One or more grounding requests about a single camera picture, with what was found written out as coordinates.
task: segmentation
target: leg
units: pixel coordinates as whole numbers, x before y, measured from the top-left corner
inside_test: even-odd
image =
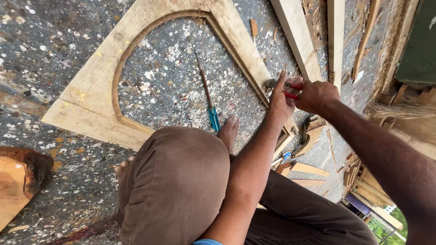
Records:
[[[219,138],[185,127],[155,132],[119,186],[123,244],[190,245],[218,214],[228,172]]]
[[[355,214],[275,171],[269,173],[260,204],[268,211],[256,210],[247,244],[265,244],[266,240],[280,240],[279,244],[299,244],[303,241],[303,244],[319,245],[378,244],[369,227]],[[273,225],[277,220],[285,223],[286,228]],[[268,226],[269,229],[262,230],[261,226]]]

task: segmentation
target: screwdriver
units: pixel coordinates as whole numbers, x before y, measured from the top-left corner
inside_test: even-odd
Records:
[[[215,129],[215,131],[219,131],[221,129],[221,127],[219,125],[219,120],[218,120],[218,115],[217,115],[216,109],[214,106],[212,106],[211,96],[209,95],[209,90],[208,90],[208,84],[206,83],[206,76],[204,75],[203,67],[201,66],[201,62],[200,62],[201,54],[197,53],[196,50],[194,50],[194,52],[195,52],[195,56],[197,57],[198,67],[200,68],[200,74],[201,74],[201,79],[203,80],[204,90],[206,91],[206,96],[208,98],[209,118],[211,119],[211,124],[212,124],[212,127]]]

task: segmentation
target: paint-splattered floor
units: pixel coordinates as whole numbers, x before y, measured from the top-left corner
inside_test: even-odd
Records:
[[[134,0],[34,1],[4,0],[0,6],[0,89],[50,106],[76,72],[85,64]],[[271,76],[287,63],[291,75],[299,71],[268,0],[235,0],[245,27],[249,18],[259,26],[256,45]],[[328,49],[326,5],[314,0],[307,22],[317,50],[323,78],[327,79]],[[369,0],[348,0],[345,17],[343,74],[350,73],[362,37]],[[372,90],[383,42],[389,3],[382,3],[362,61],[364,77],[342,87],[342,100],[361,113]],[[192,126],[212,131],[194,48],[203,52],[203,66],[220,120],[231,114],[242,119],[236,142],[239,151],[266,113],[247,80],[238,70],[211,28],[202,19],[168,21],[148,33],[126,61],[119,84],[124,115],[159,129],[166,125]],[[294,120],[302,129],[309,114],[297,111]],[[41,122],[14,107],[0,107],[0,145],[35,149],[51,155],[56,168],[49,182],[0,233],[1,244],[116,244],[118,186],[113,165],[134,154],[109,143],[68,132]],[[293,151],[301,133],[287,146]],[[312,191],[338,201],[342,174],[338,169],[351,152],[333,127],[325,129],[311,152],[295,160],[331,172],[328,178],[292,173],[292,178],[324,179],[327,184]],[[7,233],[12,227],[29,225]]]

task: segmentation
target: wooden arch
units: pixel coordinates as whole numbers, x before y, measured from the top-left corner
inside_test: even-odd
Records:
[[[50,107],[42,121],[138,151],[155,131],[122,115],[118,82],[124,62],[143,37],[178,17],[204,17],[249,83],[268,106],[263,83],[271,76],[231,0],[136,0]],[[291,118],[284,137],[298,130]]]

